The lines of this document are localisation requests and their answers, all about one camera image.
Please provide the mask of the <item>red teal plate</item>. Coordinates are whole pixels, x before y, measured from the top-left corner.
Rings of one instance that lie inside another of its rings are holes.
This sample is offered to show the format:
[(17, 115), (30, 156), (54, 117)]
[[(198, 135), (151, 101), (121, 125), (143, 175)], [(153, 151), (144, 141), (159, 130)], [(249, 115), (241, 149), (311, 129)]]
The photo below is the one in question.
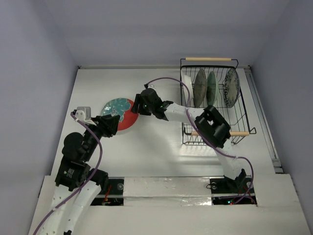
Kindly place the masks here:
[(108, 101), (101, 110), (101, 115), (120, 116), (118, 131), (130, 128), (137, 121), (138, 114), (131, 111), (134, 102), (128, 98), (115, 98)]

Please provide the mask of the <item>white deep plate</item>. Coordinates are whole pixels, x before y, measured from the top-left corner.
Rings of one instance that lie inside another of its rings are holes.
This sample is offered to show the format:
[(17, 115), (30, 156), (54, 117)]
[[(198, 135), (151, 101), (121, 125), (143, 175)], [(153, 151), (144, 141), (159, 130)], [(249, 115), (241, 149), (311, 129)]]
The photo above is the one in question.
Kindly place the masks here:
[(192, 88), (191, 77), (182, 73), (181, 78), (182, 78), (182, 82), (185, 84), (183, 86), (185, 101), (186, 101), (186, 104), (190, 106), (191, 101), (193, 99), (193, 88)]

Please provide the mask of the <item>grey reindeer plate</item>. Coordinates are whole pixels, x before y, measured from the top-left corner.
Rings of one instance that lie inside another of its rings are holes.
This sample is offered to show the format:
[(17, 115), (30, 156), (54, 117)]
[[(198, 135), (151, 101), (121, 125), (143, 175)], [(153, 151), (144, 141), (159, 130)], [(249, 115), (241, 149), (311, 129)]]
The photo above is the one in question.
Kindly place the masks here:
[(193, 87), (194, 105), (199, 108), (206, 96), (207, 77), (204, 69), (200, 69), (196, 75)]

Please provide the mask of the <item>green glass plate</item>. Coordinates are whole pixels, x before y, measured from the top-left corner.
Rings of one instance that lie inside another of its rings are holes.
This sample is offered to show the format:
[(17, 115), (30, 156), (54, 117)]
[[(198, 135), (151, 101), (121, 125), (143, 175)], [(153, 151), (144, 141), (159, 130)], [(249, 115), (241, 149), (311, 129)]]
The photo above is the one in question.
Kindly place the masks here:
[(219, 85), (215, 73), (211, 71), (207, 77), (206, 100), (208, 105), (213, 105), (217, 99)]

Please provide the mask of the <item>blue floral plate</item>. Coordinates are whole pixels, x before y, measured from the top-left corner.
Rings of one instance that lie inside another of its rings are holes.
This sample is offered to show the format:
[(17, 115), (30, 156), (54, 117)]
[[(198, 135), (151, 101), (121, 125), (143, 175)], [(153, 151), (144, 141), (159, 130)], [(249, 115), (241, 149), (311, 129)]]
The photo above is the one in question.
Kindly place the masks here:
[(223, 82), (224, 102), (227, 108), (232, 108), (236, 104), (240, 88), (240, 79), (237, 71), (234, 68), (230, 68)]

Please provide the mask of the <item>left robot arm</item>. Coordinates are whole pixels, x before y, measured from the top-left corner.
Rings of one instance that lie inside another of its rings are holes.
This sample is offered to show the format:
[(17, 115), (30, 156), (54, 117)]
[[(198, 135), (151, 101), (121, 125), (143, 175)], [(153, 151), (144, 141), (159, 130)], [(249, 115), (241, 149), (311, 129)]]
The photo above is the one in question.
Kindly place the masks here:
[(85, 128), (80, 134), (73, 132), (64, 139), (62, 160), (55, 179), (55, 194), (51, 205), (52, 216), (45, 235), (72, 235), (87, 208), (100, 193), (111, 190), (108, 173), (91, 168), (88, 161), (95, 149), (103, 149), (102, 137), (113, 137), (118, 129), (119, 115), (89, 117), (82, 110), (74, 110), (71, 117)]

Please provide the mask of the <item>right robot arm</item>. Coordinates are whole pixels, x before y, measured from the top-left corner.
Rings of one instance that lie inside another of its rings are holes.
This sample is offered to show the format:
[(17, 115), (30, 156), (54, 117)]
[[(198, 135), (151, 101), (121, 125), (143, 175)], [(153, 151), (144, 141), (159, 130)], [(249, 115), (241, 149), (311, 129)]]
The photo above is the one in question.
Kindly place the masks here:
[(172, 101), (161, 100), (154, 89), (147, 88), (135, 96), (131, 112), (191, 124), (203, 142), (216, 152), (223, 168), (226, 188), (233, 193), (242, 188), (246, 172), (232, 150), (229, 141), (230, 126), (214, 106), (202, 109), (184, 107)]

